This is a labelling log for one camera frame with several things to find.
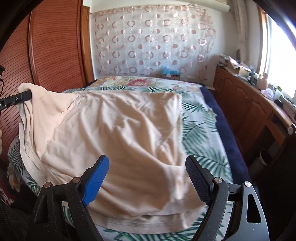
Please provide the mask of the beige printed t-shirt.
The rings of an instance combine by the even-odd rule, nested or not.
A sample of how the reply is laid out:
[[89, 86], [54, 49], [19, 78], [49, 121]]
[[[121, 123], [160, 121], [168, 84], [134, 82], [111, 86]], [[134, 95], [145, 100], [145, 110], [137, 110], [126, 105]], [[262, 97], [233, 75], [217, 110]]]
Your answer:
[[173, 92], [84, 90], [57, 93], [31, 83], [18, 104], [21, 157], [42, 185], [69, 182], [109, 158], [89, 211], [97, 225], [135, 233], [188, 229], [199, 199], [185, 169], [182, 97]]

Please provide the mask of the dark blue mattress edge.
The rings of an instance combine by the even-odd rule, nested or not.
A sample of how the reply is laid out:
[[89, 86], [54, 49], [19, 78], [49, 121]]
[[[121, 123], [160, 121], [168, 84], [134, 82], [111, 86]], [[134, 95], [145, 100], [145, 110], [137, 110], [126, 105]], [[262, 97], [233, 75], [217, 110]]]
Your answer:
[[226, 120], [223, 111], [217, 104], [213, 94], [206, 87], [201, 87], [200, 90], [203, 94], [206, 104], [216, 114], [216, 127], [227, 154], [234, 184], [242, 184], [244, 181], [251, 182], [247, 165], [243, 160], [234, 134]]

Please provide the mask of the floral and palm bedspread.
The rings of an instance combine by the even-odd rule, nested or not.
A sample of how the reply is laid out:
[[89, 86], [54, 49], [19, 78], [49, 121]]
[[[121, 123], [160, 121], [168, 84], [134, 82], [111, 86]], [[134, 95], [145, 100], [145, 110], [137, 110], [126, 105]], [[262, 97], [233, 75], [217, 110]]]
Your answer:
[[[200, 161], [202, 167], [207, 168], [213, 176], [219, 176], [225, 181], [232, 183], [233, 178], [230, 170], [230, 154], [226, 154], [222, 144], [222, 131], [218, 132], [218, 123], [222, 124], [224, 116], [218, 114], [218, 107], [214, 110], [215, 99], [211, 93], [201, 85], [173, 80], [157, 78], [136, 77], [104, 77], [89, 87], [82, 89], [66, 90], [65, 93], [80, 90], [130, 90], [150, 93], [174, 92], [182, 95], [183, 113], [183, 145], [188, 155], [194, 155]], [[20, 141], [17, 136], [8, 150], [9, 169], [14, 170], [15, 177], [19, 182], [24, 182], [34, 194], [39, 194], [40, 187], [33, 181], [32, 176], [25, 169], [21, 158]], [[201, 213], [195, 222], [185, 230], [179, 232], [167, 232], [159, 234], [139, 234], [120, 232], [97, 226], [105, 240], [191, 240], [205, 217], [207, 207], [202, 205]]]

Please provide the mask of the wooden louvered wardrobe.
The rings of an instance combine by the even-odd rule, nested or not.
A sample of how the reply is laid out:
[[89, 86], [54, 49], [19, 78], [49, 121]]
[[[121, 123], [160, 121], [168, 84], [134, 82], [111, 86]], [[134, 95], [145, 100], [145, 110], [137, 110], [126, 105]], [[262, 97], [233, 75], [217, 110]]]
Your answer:
[[87, 83], [81, 46], [82, 1], [42, 1], [19, 23], [1, 51], [1, 97], [23, 83], [62, 92]]

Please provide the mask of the wooden side cabinet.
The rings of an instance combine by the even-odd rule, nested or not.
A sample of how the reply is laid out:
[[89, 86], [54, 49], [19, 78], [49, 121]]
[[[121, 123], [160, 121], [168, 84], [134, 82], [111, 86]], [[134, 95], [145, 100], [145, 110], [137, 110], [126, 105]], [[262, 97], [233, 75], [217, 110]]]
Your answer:
[[219, 66], [213, 86], [245, 163], [250, 165], [260, 150], [268, 150], [275, 162], [290, 140], [292, 119], [256, 87]]

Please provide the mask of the blue item on cardboard box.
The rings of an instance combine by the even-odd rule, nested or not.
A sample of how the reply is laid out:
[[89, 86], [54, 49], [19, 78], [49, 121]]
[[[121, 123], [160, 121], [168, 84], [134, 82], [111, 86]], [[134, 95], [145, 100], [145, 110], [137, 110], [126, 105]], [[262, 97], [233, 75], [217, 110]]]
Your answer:
[[168, 67], [163, 67], [161, 70], [161, 77], [169, 80], [180, 80], [180, 72], [171, 70]]

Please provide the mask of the clutter on cabinet top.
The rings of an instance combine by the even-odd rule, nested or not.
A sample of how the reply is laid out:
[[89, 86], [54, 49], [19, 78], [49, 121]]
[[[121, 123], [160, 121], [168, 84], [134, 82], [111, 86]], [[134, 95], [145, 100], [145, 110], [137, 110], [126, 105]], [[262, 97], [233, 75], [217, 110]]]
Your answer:
[[263, 96], [274, 101], [295, 120], [295, 101], [291, 100], [279, 85], [268, 83], [266, 73], [257, 74], [252, 66], [248, 67], [243, 62], [224, 54], [220, 54], [218, 67], [258, 88]]

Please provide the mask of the sheer circle-pattern curtain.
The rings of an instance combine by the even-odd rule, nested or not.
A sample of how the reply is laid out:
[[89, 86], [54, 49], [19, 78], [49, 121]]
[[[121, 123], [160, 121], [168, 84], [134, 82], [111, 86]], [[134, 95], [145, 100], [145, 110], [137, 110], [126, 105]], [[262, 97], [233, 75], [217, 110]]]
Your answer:
[[161, 76], [202, 82], [216, 36], [208, 10], [194, 5], [123, 6], [90, 14], [97, 76]]

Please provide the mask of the bright window with wooden frame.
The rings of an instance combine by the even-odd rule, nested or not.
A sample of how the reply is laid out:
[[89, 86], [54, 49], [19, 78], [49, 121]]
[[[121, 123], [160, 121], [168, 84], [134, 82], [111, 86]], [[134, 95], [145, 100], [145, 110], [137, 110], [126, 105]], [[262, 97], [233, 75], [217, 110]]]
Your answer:
[[292, 99], [295, 95], [295, 48], [284, 30], [257, 7], [259, 18], [259, 58], [257, 70], [267, 83]]

